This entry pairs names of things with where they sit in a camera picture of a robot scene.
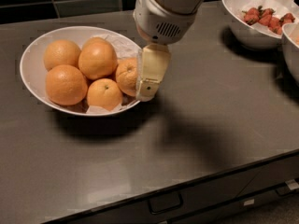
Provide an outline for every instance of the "orange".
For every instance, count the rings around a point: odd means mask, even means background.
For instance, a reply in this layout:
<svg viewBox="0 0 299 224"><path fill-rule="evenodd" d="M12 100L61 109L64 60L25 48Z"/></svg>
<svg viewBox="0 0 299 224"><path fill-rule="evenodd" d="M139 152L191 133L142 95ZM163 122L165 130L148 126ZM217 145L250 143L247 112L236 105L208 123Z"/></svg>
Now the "orange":
<svg viewBox="0 0 299 224"><path fill-rule="evenodd" d="M48 44L44 52L44 65L49 71L60 64L70 64L78 67L80 47L73 41L60 39Z"/></svg>
<svg viewBox="0 0 299 224"><path fill-rule="evenodd" d="M98 37L98 36L94 36L92 38L89 38L82 46L82 49L85 49L87 46L93 44L93 43L97 43L97 42L104 42L104 43L108 43L108 41L106 41L105 39Z"/></svg>
<svg viewBox="0 0 299 224"><path fill-rule="evenodd" d="M119 60L115 78L122 92L129 96L136 96L137 58Z"/></svg>
<svg viewBox="0 0 299 224"><path fill-rule="evenodd" d="M111 75L117 66L117 54L109 42L94 42L82 49L78 68L91 80Z"/></svg>
<svg viewBox="0 0 299 224"><path fill-rule="evenodd" d="M83 74L74 66L57 65L46 76L46 93L58 105L75 105L87 93L87 82Z"/></svg>
<svg viewBox="0 0 299 224"><path fill-rule="evenodd" d="M100 106L111 111L122 103L122 92L115 81L101 78L92 83L86 98L88 105Z"/></svg>

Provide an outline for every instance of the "countertop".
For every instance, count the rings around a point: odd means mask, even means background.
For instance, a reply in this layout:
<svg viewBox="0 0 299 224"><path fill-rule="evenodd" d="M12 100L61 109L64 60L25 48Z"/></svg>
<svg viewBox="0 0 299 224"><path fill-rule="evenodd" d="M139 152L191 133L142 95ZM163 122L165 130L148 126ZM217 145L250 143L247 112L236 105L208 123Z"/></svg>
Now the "countertop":
<svg viewBox="0 0 299 224"><path fill-rule="evenodd" d="M297 152L299 88L279 50L244 49L221 2L201 5L170 45L155 99L113 117L75 117L24 87L26 47L88 25L145 42L132 11L0 25L1 223L34 224Z"/></svg>

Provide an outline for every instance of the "white bowl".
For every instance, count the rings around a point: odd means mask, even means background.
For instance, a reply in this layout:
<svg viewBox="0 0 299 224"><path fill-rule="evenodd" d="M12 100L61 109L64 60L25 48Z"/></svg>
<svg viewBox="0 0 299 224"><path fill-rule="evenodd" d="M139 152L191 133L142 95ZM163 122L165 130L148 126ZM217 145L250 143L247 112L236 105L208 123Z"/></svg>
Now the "white bowl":
<svg viewBox="0 0 299 224"><path fill-rule="evenodd" d="M246 48L254 50L275 49L281 45L281 35L271 32L261 24L249 26L242 21L242 11L251 7L263 6L273 8L275 15L281 18L289 11L275 0L221 0L225 14L229 16L229 26L237 38Z"/></svg>
<svg viewBox="0 0 299 224"><path fill-rule="evenodd" d="M285 24L282 27L282 51L288 69L299 84L299 45L296 39L299 38L299 24Z"/></svg>
<svg viewBox="0 0 299 224"><path fill-rule="evenodd" d="M99 117L115 115L137 105L139 101L133 99L130 100L128 105L123 105L121 109L114 110L112 112L94 113L86 112L87 107L84 102L78 105L65 107L57 105L48 99L45 90L47 70L43 64L43 54L47 45L57 39L69 39L82 47L84 42L93 36L100 36L109 41L115 48L118 58L125 56L137 56L137 53L140 50L140 47L129 38L98 27L72 26L51 31L33 41L21 56L21 79L29 92L31 92L45 105L65 113L78 116Z"/></svg>

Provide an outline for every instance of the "backsplash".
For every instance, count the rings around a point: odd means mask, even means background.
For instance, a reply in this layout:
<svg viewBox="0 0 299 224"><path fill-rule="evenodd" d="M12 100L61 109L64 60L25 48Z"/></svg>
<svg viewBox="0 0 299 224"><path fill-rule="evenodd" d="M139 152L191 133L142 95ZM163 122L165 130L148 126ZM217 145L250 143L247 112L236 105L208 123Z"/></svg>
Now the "backsplash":
<svg viewBox="0 0 299 224"><path fill-rule="evenodd" d="M135 0L0 0L0 24L132 10L134 8Z"/></svg>

